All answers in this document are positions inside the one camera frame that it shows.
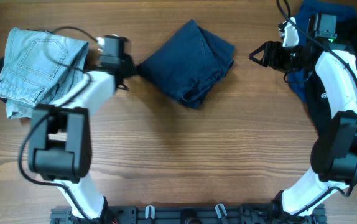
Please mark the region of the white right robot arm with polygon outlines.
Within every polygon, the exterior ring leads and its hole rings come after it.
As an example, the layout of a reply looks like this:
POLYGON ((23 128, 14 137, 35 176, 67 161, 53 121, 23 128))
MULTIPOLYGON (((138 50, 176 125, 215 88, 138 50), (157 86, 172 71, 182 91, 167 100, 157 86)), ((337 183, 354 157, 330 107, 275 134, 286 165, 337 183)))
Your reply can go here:
POLYGON ((312 15, 306 31, 284 17, 283 41, 265 42, 249 59, 285 74, 306 70, 325 90, 331 118, 313 145, 310 168, 277 198, 285 215, 304 217, 336 192, 349 197, 357 185, 356 57, 349 42, 337 39, 335 15, 312 15))

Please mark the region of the dark blue shorts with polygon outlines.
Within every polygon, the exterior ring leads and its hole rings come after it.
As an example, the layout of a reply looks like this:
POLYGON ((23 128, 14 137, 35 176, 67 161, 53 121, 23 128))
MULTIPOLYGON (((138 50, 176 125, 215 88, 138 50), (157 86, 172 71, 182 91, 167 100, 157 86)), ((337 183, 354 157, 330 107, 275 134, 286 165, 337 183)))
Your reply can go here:
POLYGON ((233 66, 234 50, 234 45, 191 19, 137 71, 171 99, 197 109, 233 66))

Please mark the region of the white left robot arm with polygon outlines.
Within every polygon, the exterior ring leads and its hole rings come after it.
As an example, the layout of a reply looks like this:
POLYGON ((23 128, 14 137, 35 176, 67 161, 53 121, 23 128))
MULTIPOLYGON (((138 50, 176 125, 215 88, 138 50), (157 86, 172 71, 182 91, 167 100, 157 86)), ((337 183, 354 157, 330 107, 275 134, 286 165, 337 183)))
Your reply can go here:
POLYGON ((97 38, 99 65, 63 98, 51 105, 39 104, 31 129, 22 143, 28 147, 28 167, 42 180, 21 175, 36 185, 60 189, 71 206, 69 223, 117 223, 107 200, 97 190, 89 173, 92 160, 90 116, 135 73, 126 52, 128 39, 117 35, 97 38))

